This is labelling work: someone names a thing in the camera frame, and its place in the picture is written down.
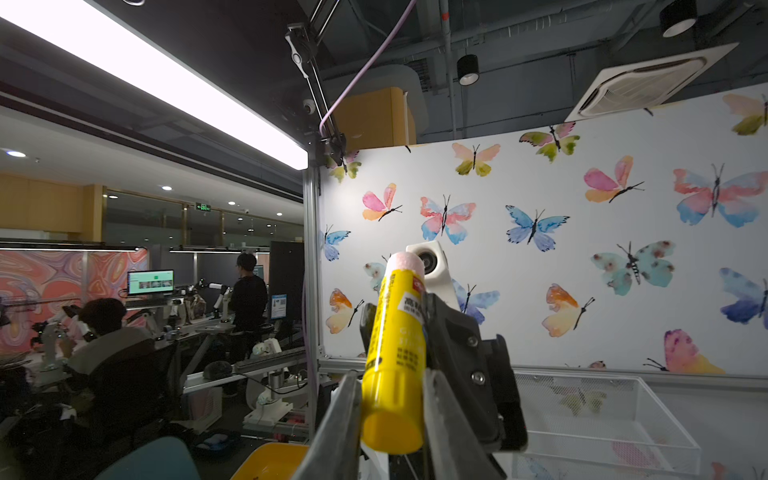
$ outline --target wire mesh basket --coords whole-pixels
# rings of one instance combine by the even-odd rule
[[[639,377],[515,372],[528,448],[512,478],[695,478],[701,448]]]

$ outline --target black hair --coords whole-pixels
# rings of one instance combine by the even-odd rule
[[[237,256],[237,266],[247,272],[256,268],[256,257],[252,253],[241,253]]]
[[[106,335],[123,326],[125,305],[116,298],[99,298],[86,303],[78,318],[97,335]]]

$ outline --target yellow glue stick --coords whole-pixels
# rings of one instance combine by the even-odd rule
[[[389,258],[362,378],[362,440],[392,455],[422,447],[424,263],[413,253]]]

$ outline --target screen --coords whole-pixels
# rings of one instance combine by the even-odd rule
[[[128,272],[128,295],[174,291],[174,271]]]

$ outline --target man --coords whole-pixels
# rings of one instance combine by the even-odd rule
[[[232,330],[232,352],[230,361],[239,362],[246,358],[259,336],[259,328],[264,323],[264,309],[267,294],[264,280],[253,275],[256,257],[252,253],[237,256],[237,273],[240,279],[232,288],[230,309],[235,312]]]
[[[102,363],[117,362],[154,352],[154,341],[143,328],[123,326],[125,306],[115,298],[86,303],[79,318],[97,338],[74,352],[68,366],[76,373],[90,375]]]

